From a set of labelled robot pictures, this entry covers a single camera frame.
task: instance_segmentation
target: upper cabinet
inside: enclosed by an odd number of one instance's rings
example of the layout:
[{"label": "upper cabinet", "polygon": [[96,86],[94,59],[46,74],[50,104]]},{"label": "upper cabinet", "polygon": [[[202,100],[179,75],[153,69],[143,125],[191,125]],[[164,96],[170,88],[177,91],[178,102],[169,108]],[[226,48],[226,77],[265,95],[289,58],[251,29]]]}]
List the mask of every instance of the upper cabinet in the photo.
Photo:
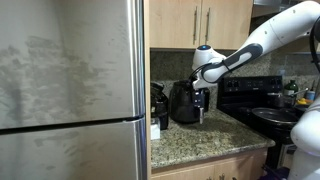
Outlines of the upper cabinet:
[{"label": "upper cabinet", "polygon": [[200,45],[239,49],[249,35],[253,1],[203,0]]},{"label": "upper cabinet", "polygon": [[249,34],[252,6],[252,0],[150,0],[150,46],[238,49]]},{"label": "upper cabinet", "polygon": [[199,46],[201,0],[150,0],[150,46]]}]

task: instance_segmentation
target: granite countertop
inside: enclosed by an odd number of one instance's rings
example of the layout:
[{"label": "granite countertop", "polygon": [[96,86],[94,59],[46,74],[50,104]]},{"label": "granite countertop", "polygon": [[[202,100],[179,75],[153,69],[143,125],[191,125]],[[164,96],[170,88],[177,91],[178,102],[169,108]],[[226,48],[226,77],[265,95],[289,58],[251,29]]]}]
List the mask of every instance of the granite countertop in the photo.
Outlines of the granite countertop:
[{"label": "granite countertop", "polygon": [[151,141],[152,169],[274,146],[271,139],[214,110],[203,124],[181,125],[169,120],[167,130]]}]

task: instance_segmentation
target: tile backsplash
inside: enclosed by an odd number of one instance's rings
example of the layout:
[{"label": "tile backsplash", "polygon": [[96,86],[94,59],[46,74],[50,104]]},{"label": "tile backsplash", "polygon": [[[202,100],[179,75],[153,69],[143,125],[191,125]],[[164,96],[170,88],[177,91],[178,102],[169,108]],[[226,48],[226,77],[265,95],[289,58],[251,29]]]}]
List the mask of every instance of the tile backsplash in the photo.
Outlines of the tile backsplash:
[{"label": "tile backsplash", "polygon": [[[228,56],[234,51],[216,50]],[[187,79],[192,73],[192,59],[194,51],[151,51],[151,81],[161,82],[165,85],[164,93],[169,96],[175,81]],[[296,80],[299,89],[310,88],[313,80],[318,82],[319,72],[311,63],[309,54],[288,54],[273,51],[269,54],[234,70],[228,76],[269,76],[283,75],[283,82],[287,84],[290,79]],[[216,106],[217,87],[210,88],[210,109]]]}]

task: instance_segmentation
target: stainless steel refrigerator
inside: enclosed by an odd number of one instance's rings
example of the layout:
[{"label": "stainless steel refrigerator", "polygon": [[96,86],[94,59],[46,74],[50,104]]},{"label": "stainless steel refrigerator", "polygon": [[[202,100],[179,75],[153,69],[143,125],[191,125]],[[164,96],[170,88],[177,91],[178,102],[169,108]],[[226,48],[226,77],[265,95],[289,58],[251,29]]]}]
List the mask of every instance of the stainless steel refrigerator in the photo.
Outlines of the stainless steel refrigerator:
[{"label": "stainless steel refrigerator", "polygon": [[0,1],[0,179],[146,179],[141,0]]}]

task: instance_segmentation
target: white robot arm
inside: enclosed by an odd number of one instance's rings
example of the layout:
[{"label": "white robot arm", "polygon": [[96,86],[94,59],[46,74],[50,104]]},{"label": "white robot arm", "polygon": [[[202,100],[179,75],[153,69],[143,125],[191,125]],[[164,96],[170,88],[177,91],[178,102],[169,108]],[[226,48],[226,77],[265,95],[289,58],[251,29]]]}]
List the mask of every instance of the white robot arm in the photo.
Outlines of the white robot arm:
[{"label": "white robot arm", "polygon": [[259,26],[239,50],[227,58],[210,46],[200,46],[195,52],[192,68],[195,70],[206,63],[210,64],[197,74],[193,87],[199,89],[214,86],[230,70],[239,68],[291,41],[308,36],[319,16],[318,3],[299,3]]},{"label": "white robot arm", "polygon": [[[304,1],[259,26],[239,50],[227,58],[210,46],[198,47],[192,66],[199,70],[193,81],[194,89],[214,86],[229,71],[291,41],[309,36],[319,17],[320,5]],[[294,154],[289,180],[320,180],[320,96],[292,129],[291,138],[298,150]]]}]

